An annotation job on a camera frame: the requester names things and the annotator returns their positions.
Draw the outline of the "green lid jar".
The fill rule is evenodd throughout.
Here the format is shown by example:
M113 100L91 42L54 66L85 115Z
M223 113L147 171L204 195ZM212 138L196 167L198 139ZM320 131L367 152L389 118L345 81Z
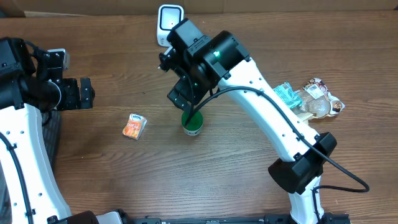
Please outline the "green lid jar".
M198 111L196 112L188 124L185 124L188 119L189 113L184 112L181 117L181 123L184 133L188 136L197 136L201 133L203 127L203 115Z

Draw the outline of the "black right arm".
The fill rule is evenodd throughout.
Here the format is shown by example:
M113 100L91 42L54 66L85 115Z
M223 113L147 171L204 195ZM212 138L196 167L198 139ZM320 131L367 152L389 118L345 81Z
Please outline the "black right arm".
M291 220L325 223L317 187L323 165L336 147L333 135L316 132L290 110L232 33L209 37L184 19L171 28L167 40L170 48L159 55L159 67L179 77L168 99L187 113L197 113L208 102L208 92L229 95L277 151L278 160L269 173L289 195Z

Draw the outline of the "orange tissue packet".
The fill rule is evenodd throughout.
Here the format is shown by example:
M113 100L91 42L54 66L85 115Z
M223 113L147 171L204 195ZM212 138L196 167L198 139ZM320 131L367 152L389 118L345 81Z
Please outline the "orange tissue packet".
M126 137L138 140L146 126L147 119L138 114L130 114L127 124L125 125L122 134Z

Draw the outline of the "brown snack bag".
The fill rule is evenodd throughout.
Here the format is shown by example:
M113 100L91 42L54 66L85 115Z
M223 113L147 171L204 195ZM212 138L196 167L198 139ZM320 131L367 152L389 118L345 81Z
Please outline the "brown snack bag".
M292 111L307 124L311 119L334 117L345 108L345 104L331 94L320 78L312 78L295 92L302 102Z

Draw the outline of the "mint green wipes packet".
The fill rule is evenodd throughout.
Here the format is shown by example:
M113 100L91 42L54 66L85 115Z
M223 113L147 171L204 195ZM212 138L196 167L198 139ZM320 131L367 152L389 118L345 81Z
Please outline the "mint green wipes packet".
M273 91L290 109L303 105L301 97L293 91L289 82L276 86Z

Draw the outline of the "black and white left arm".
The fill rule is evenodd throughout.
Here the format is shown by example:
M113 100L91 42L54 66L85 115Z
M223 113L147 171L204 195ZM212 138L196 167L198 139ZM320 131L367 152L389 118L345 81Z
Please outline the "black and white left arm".
M1 165L13 223L128 223L122 210L72 214L45 148L44 113L93 107L89 78L64 78L65 49L44 50L20 38L1 38Z

